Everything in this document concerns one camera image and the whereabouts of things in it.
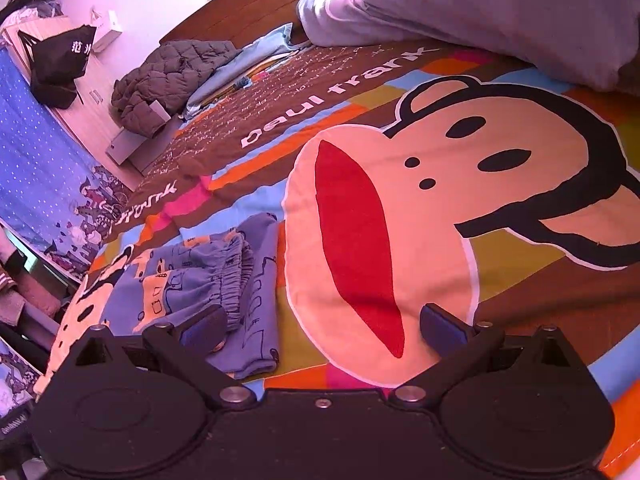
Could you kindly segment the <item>blue dotted curtain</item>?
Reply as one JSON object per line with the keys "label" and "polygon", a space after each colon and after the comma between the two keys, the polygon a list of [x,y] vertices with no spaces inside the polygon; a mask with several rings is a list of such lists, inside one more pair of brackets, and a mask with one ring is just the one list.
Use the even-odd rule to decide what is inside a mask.
{"label": "blue dotted curtain", "polygon": [[39,104],[1,50],[1,220],[36,252],[81,278],[130,189]]}

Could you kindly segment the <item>light wooden nightstand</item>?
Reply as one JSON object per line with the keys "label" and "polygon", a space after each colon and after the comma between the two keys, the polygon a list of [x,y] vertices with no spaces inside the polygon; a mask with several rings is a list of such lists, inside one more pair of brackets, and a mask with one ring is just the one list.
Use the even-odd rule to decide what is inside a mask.
{"label": "light wooden nightstand", "polygon": [[[24,30],[38,39],[55,36],[78,27],[67,16],[36,18],[2,29],[1,37],[8,44],[9,54],[26,79],[30,77],[27,56],[18,32]],[[143,174],[131,162],[116,164],[107,155],[107,148],[119,134],[120,127],[110,114],[114,78],[96,56],[90,54],[86,73],[76,80],[78,98],[67,110],[51,108],[51,114],[97,162],[134,191]]]}

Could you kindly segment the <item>colourful monkey print bedsheet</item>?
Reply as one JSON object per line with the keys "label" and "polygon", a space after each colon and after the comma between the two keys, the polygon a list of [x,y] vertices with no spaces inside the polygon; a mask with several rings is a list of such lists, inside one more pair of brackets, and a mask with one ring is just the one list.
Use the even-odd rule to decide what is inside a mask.
{"label": "colourful monkey print bedsheet", "polygon": [[[103,323],[147,249],[279,222],[279,364],[212,408]],[[439,361],[419,315],[558,326],[588,385],[469,378],[388,395]],[[62,319],[27,439],[53,479],[634,479],[639,102],[435,41],[311,48],[180,130]]]}

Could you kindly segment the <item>grey lilac blanket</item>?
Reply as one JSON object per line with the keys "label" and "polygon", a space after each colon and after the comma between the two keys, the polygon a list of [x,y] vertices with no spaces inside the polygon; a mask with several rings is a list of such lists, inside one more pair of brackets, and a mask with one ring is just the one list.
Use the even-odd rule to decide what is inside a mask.
{"label": "grey lilac blanket", "polygon": [[434,38],[596,90],[639,92],[639,0],[299,0],[297,14],[322,47]]}

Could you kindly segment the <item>light blue pillow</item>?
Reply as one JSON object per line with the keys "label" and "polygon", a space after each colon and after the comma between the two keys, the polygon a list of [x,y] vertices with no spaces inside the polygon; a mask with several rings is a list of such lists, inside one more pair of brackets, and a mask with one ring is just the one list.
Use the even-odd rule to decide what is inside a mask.
{"label": "light blue pillow", "polygon": [[208,98],[230,82],[235,82],[250,68],[272,58],[273,55],[290,54],[311,45],[309,40],[293,42],[292,31],[293,24],[286,23],[242,47],[231,61],[216,68],[213,75],[191,94],[186,101],[183,118],[189,120],[195,117],[205,107]]}

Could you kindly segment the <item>blue patterned children's pants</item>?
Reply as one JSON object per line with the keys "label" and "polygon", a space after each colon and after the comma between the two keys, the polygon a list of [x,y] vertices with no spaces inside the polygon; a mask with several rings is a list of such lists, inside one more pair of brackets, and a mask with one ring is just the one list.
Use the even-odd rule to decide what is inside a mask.
{"label": "blue patterned children's pants", "polygon": [[235,379],[279,364],[276,307],[279,222],[262,212],[226,232],[147,249],[116,274],[102,311],[117,336],[214,304],[227,312],[226,340],[206,361]]}

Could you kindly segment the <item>dark quilted jacket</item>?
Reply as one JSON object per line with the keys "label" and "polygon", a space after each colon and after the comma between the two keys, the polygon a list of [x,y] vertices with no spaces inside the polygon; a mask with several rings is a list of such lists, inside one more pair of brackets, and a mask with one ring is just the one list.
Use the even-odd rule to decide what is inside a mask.
{"label": "dark quilted jacket", "polygon": [[161,44],[140,66],[115,81],[112,110],[125,129],[152,138],[163,125],[152,110],[154,102],[170,116],[180,112],[195,90],[239,53],[231,41],[187,39]]}

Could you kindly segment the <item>black bag with characters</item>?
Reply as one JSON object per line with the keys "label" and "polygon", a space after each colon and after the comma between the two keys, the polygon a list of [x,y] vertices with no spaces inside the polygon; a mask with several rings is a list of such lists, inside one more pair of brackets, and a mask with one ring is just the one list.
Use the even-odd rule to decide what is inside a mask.
{"label": "black bag with characters", "polygon": [[36,101],[67,110],[78,98],[75,80],[85,75],[96,28],[82,25],[43,40],[22,30],[17,36],[26,53],[29,87]]}

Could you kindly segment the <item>white box on nightstand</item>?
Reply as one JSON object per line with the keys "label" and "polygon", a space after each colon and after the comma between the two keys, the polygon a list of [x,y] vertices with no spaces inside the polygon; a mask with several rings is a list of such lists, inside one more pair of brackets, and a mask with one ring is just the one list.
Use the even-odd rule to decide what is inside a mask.
{"label": "white box on nightstand", "polygon": [[91,25],[96,28],[92,50],[101,53],[109,47],[121,34],[122,24],[114,10],[98,11],[92,8],[90,11]]}

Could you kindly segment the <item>dark wooden headboard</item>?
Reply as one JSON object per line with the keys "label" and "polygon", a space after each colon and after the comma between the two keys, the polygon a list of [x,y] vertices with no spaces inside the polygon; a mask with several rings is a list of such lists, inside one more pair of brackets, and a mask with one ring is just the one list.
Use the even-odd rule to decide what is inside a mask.
{"label": "dark wooden headboard", "polygon": [[230,40],[244,47],[286,23],[299,26],[298,0],[210,0],[160,40]]}

